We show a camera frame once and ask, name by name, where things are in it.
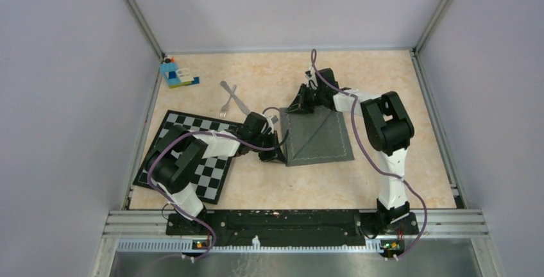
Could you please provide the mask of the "grey cloth napkin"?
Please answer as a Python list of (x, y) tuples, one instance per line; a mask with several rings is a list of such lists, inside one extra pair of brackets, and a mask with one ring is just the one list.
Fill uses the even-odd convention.
[(344, 115), (325, 107), (314, 113), (287, 113), (280, 109), (282, 131), (289, 135), (284, 143), (286, 166), (296, 167), (354, 160)]

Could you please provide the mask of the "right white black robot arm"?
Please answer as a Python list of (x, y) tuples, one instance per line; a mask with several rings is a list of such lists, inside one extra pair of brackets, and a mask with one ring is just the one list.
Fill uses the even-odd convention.
[(410, 204), (405, 191), (405, 160), (414, 137), (414, 126), (400, 96), (390, 91), (382, 95), (353, 88), (340, 88), (332, 69), (310, 69), (307, 83), (300, 86), (289, 113), (312, 113), (324, 106), (335, 112), (350, 114), (351, 120), (362, 117), (368, 142), (378, 153), (381, 165), (371, 165), (382, 175), (377, 198), (376, 224), (384, 233), (394, 233), (409, 216)]

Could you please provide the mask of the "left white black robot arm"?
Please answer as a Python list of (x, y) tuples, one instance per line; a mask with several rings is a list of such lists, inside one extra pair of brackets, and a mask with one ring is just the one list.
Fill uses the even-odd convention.
[(161, 193), (182, 216), (190, 234), (205, 228), (205, 205), (192, 186), (191, 176), (202, 160), (238, 157), (256, 152), (261, 162), (285, 164), (284, 141), (278, 138), (271, 117), (250, 112), (241, 126), (223, 131), (191, 131), (179, 124), (169, 129), (142, 163), (151, 188)]

